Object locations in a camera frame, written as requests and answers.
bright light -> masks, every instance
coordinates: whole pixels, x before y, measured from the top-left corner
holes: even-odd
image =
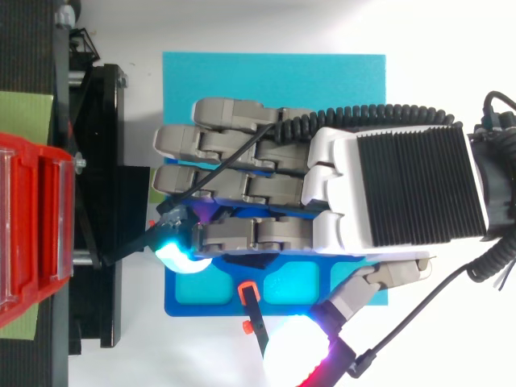
[[[175,242],[156,250],[156,256],[167,268],[180,274],[199,273],[211,264],[211,260],[191,260]]]
[[[265,348],[264,369],[271,387],[296,387],[328,356],[330,340],[311,318],[288,317]]]

red container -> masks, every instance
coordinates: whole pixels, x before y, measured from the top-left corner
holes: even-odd
[[[73,158],[0,133],[0,327],[73,271]]]
[[[0,134],[0,327],[38,299],[39,152]]]

metal rod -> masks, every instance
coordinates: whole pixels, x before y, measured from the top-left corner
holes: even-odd
[[[84,76],[85,76],[84,71],[70,71],[70,73],[68,75],[68,86],[69,87],[81,87]]]
[[[74,250],[73,251],[73,265],[74,266],[91,266],[94,262],[91,260],[88,250]]]

coiled cable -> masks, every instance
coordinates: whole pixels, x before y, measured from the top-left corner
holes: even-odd
[[[498,132],[489,142],[512,170],[516,170],[516,128]],[[513,227],[487,252],[468,265],[468,276],[475,282],[483,282],[499,273],[515,258],[516,227]]]
[[[440,125],[462,127],[444,110],[416,105],[362,105],[330,108],[278,122],[273,128],[277,144],[309,142],[321,127],[357,132],[362,127],[402,127],[408,125]]]

red part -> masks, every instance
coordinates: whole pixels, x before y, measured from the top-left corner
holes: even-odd
[[[40,146],[38,301],[54,294],[73,271],[75,168],[62,149]]]
[[[39,150],[21,137],[2,133],[0,150],[4,172],[10,170],[10,177],[0,173],[0,187],[10,186],[10,208],[6,209],[6,213],[10,211],[10,251],[4,257],[0,255],[0,276],[3,276],[0,291],[6,299],[0,306],[0,327],[3,327],[37,302]]]
[[[245,281],[245,282],[242,282],[238,287],[240,301],[242,302],[243,306],[247,306],[245,297],[243,296],[243,290],[245,288],[248,288],[249,286],[254,289],[255,295],[256,295],[256,300],[258,302],[260,301],[260,292],[258,291],[258,286],[256,286],[256,283],[254,281]]]
[[[250,335],[252,332],[254,332],[254,329],[252,329],[251,321],[249,320],[242,322],[242,328],[246,335]]]

